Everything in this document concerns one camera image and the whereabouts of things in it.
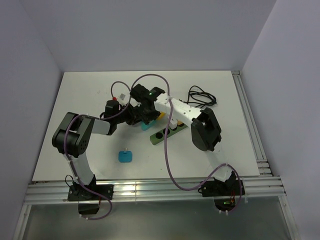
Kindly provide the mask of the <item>yellow cube socket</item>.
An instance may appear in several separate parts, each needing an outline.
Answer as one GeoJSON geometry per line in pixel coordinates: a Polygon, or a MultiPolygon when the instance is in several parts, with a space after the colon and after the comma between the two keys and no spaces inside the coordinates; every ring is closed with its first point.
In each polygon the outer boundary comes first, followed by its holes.
{"type": "Polygon", "coordinates": [[[164,112],[161,112],[160,115],[157,117],[157,121],[161,120],[166,114],[164,112]]]}

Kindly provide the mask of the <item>teal triangular power strip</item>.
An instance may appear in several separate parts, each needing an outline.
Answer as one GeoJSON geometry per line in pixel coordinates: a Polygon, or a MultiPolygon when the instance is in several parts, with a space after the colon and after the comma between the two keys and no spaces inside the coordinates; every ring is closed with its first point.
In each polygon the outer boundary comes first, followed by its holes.
{"type": "Polygon", "coordinates": [[[141,122],[141,130],[142,131],[147,131],[148,129],[150,129],[151,127],[153,127],[156,123],[156,120],[152,120],[151,122],[149,122],[148,124],[141,122]]]}

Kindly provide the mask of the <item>white charger plug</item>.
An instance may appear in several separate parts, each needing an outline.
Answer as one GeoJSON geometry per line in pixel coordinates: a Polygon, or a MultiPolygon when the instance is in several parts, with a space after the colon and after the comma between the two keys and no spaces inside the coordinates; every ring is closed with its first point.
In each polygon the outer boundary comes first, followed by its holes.
{"type": "Polygon", "coordinates": [[[178,121],[174,118],[171,118],[169,122],[169,127],[173,130],[177,128],[177,125],[178,125],[178,121]]]}

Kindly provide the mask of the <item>green power strip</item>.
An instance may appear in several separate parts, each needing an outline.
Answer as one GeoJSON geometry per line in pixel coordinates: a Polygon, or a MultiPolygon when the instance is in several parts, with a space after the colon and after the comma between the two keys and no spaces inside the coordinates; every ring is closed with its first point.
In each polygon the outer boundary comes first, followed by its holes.
{"type": "MultiPolygon", "coordinates": [[[[187,126],[184,123],[177,125],[176,128],[174,128],[174,129],[171,129],[169,127],[167,130],[167,138],[172,137],[173,135],[181,132],[182,130],[184,130],[186,128],[187,128],[187,126]]],[[[155,145],[163,142],[165,140],[165,133],[166,133],[166,129],[164,128],[164,129],[152,134],[149,138],[151,144],[155,146],[155,145]]]]}

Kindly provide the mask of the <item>blue plug adapter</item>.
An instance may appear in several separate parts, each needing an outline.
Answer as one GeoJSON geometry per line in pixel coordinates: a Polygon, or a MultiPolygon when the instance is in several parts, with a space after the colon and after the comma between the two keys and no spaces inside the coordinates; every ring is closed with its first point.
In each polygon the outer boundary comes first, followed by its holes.
{"type": "Polygon", "coordinates": [[[118,161],[120,163],[130,163],[133,160],[133,153],[127,148],[119,151],[118,153],[118,161]]]}

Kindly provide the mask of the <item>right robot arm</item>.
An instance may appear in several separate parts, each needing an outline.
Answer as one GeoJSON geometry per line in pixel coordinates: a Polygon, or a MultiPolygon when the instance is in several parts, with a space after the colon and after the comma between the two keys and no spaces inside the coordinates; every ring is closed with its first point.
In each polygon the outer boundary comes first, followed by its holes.
{"type": "Polygon", "coordinates": [[[164,158],[168,175],[171,181],[181,190],[186,190],[179,186],[174,179],[168,158],[168,130],[171,120],[181,121],[191,130],[192,143],[201,151],[215,150],[215,146],[221,142],[221,127],[218,120],[210,108],[200,109],[190,106],[178,99],[170,96],[169,92],[165,92],[160,88],[152,90],[146,89],[141,84],[132,86],[130,96],[143,106],[145,102],[157,112],[168,114],[168,121],[164,132],[164,158]]]}

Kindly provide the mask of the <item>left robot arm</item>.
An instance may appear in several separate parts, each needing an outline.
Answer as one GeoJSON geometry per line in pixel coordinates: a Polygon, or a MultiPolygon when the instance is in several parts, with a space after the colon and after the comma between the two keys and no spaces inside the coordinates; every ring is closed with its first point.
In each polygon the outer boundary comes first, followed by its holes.
{"type": "Polygon", "coordinates": [[[117,125],[135,125],[141,121],[137,110],[130,103],[121,105],[108,100],[99,117],[67,112],[52,137],[52,145],[66,158],[73,178],[81,185],[79,194],[86,200],[96,197],[98,188],[86,155],[91,135],[112,135],[117,125]]]}

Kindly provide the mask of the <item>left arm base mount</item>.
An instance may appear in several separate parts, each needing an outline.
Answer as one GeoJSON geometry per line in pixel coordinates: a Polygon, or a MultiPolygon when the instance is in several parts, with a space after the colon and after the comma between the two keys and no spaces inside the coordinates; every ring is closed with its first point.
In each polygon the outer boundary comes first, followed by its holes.
{"type": "Polygon", "coordinates": [[[112,200],[114,193],[113,184],[98,184],[87,186],[90,191],[84,189],[80,184],[73,183],[69,187],[68,202],[78,203],[78,213],[85,216],[96,215],[100,210],[101,195],[112,200]]]}

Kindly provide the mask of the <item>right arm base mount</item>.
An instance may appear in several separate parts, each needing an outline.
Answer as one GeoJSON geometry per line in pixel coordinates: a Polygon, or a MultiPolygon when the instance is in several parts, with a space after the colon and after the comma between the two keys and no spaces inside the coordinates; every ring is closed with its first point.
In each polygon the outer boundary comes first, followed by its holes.
{"type": "Polygon", "coordinates": [[[236,208],[246,193],[243,181],[233,170],[227,180],[221,181],[213,178],[213,180],[204,183],[197,191],[204,198],[221,197],[214,199],[214,206],[220,214],[225,213],[226,215],[236,208]]]}

